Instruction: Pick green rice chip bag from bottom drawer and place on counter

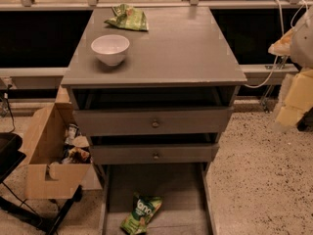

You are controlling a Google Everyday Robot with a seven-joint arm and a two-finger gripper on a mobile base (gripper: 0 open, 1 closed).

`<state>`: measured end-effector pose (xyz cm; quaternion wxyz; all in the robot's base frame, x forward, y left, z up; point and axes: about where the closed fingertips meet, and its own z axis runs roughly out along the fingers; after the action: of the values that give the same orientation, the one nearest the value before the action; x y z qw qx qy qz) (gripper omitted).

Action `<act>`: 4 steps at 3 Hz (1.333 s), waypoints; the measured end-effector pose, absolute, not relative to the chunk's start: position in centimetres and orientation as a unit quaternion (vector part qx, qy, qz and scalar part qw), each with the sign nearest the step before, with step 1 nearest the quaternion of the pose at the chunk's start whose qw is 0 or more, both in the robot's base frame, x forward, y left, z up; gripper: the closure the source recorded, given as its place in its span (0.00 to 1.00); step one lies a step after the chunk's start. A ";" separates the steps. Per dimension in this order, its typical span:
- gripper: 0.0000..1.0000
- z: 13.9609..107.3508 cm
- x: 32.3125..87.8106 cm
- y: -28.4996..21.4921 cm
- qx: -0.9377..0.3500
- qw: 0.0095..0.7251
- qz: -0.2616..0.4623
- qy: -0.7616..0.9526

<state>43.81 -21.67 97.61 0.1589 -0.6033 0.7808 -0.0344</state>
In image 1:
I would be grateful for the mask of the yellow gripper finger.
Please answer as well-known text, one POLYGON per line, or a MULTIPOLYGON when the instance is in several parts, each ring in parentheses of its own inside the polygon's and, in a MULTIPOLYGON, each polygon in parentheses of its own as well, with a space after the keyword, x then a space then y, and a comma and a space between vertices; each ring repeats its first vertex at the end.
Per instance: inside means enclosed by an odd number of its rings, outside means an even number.
POLYGON ((293 29, 288 30, 279 40, 273 43, 268 52, 275 56, 289 56, 291 54, 291 38, 293 29))
POLYGON ((296 127, 313 108, 313 70, 287 74, 282 82, 273 116, 275 128, 296 127))

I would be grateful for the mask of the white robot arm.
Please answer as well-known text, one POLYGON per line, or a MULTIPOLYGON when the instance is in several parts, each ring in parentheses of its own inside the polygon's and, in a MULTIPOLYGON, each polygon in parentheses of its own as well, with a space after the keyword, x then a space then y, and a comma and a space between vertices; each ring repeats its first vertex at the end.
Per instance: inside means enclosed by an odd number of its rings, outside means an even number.
POLYGON ((281 107, 275 119, 280 128, 297 126, 313 108, 313 7, 273 43, 268 52, 276 56, 289 56, 301 66, 298 74, 288 74, 282 83, 281 107))

